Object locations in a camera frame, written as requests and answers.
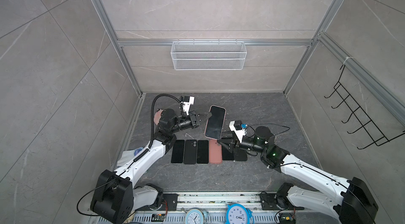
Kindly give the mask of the red phone case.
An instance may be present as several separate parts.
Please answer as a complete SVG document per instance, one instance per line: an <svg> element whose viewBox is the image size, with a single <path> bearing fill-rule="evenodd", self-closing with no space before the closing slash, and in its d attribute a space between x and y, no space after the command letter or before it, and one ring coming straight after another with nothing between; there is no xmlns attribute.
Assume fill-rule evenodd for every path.
<svg viewBox="0 0 405 224"><path fill-rule="evenodd" d="M221 145L214 139L209 140L209 163L216 165L222 163Z"/></svg>

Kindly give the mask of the black phone case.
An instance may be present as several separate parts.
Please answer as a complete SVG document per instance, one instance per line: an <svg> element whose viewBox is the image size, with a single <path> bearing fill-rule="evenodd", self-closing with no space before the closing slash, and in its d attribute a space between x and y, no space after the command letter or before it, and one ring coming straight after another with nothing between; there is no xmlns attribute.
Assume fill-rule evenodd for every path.
<svg viewBox="0 0 405 224"><path fill-rule="evenodd" d="M197 163L197 141L196 140L186 140L185 141L183 163L185 165L195 165Z"/></svg>
<svg viewBox="0 0 405 224"><path fill-rule="evenodd" d="M248 160L247 153L245 150L234 149L233 155L234 155L234 161L236 161L236 162L246 162Z"/></svg>

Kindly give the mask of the dark phone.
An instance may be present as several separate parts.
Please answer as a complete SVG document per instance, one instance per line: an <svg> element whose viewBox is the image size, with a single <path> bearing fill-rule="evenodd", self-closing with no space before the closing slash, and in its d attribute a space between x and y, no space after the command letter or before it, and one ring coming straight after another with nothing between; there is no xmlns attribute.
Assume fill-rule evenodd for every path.
<svg viewBox="0 0 405 224"><path fill-rule="evenodd" d="M225 108L212 105L209 112L211 113L211 117L207 120L205 137L218 140L222 134L226 110Z"/></svg>

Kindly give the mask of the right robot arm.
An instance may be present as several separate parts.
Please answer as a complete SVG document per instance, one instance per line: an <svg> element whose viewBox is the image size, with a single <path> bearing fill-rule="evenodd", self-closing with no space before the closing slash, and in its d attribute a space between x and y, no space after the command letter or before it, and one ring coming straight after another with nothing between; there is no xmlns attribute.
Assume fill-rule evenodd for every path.
<svg viewBox="0 0 405 224"><path fill-rule="evenodd" d="M294 177L313 190L284 183L275 195L280 209L308 208L337 219L342 224L373 224L379 210L366 183L347 179L309 165L275 144L275 135L268 127L259 126L252 136L246 125L231 127L231 136L217 142L230 153L254 151L267 168Z"/></svg>

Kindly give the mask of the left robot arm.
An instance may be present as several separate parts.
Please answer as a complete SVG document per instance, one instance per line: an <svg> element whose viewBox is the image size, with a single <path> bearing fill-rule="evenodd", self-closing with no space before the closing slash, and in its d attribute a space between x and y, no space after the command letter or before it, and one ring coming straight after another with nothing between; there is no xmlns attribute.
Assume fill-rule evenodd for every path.
<svg viewBox="0 0 405 224"><path fill-rule="evenodd" d="M122 224L136 210L143 207L159 209L163 204L163 190L153 184L136 188L138 180L160 158L173 148L176 133L195 129L203 117L212 113L183 112L180 116L173 109L152 111L151 140L123 166L114 171L104 170L98 177L97 185L90 191L91 217L102 217L113 224Z"/></svg>

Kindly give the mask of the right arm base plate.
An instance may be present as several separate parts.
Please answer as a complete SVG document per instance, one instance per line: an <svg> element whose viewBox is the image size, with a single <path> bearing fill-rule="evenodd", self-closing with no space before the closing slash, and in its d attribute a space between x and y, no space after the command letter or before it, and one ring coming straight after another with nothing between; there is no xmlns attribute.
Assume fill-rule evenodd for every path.
<svg viewBox="0 0 405 224"><path fill-rule="evenodd" d="M259 198L263 210L282 210L286 208L283 198L277 193L262 191Z"/></svg>

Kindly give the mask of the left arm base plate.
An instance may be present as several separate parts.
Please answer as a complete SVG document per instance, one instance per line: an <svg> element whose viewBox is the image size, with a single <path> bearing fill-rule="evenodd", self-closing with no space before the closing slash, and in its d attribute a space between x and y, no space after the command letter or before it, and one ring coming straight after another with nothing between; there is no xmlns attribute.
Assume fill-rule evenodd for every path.
<svg viewBox="0 0 405 224"><path fill-rule="evenodd" d="M178 196L179 194L176 193L163 193L159 194L155 202L149 206L151 210L168 210L168 211L175 211L177 210L178 205Z"/></svg>

